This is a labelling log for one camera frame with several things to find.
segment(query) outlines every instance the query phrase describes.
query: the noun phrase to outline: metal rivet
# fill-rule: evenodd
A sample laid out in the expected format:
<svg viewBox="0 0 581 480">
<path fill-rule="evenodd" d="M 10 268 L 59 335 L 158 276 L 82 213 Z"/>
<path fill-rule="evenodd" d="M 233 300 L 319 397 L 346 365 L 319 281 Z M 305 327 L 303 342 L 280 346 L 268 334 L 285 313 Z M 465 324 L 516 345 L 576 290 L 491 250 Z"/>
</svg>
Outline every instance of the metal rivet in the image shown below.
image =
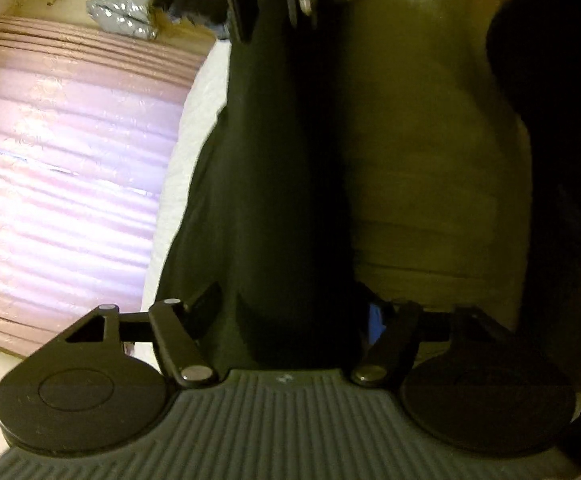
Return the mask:
<svg viewBox="0 0 581 480">
<path fill-rule="evenodd" d="M 311 0 L 299 0 L 299 8 L 305 15 L 310 16 L 313 9 L 311 9 Z"/>
<path fill-rule="evenodd" d="M 377 383 L 386 378 L 386 368 L 378 365 L 364 365 L 355 370 L 355 380 L 362 384 Z"/>
<path fill-rule="evenodd" d="M 204 365 L 193 365 L 182 370 L 182 378 L 184 381 L 191 383 L 203 383 L 213 377 L 213 370 Z"/>
</svg>

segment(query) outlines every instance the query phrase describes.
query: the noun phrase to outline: black metal bracket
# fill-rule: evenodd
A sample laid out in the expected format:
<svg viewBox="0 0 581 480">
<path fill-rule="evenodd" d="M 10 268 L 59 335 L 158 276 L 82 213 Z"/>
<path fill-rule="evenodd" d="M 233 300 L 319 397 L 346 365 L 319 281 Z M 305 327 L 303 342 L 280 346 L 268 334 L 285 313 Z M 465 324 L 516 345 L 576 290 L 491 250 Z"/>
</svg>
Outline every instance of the black metal bracket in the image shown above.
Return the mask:
<svg viewBox="0 0 581 480">
<path fill-rule="evenodd" d="M 74 456 L 148 431 L 178 390 L 217 380 L 184 325 L 190 317 L 201 335 L 208 319 L 194 314 L 220 307 L 217 284 L 187 304 L 157 301 L 148 312 L 120 314 L 115 304 L 100 305 L 2 379 L 6 440 L 33 452 Z M 125 342 L 151 342 L 162 373 L 126 355 Z"/>
<path fill-rule="evenodd" d="M 424 309 L 416 303 L 401 306 L 392 316 L 376 343 L 353 370 L 352 380 L 366 388 L 378 388 L 395 378 L 405 377 L 413 367 L 419 348 L 418 329 Z"/>
</svg>

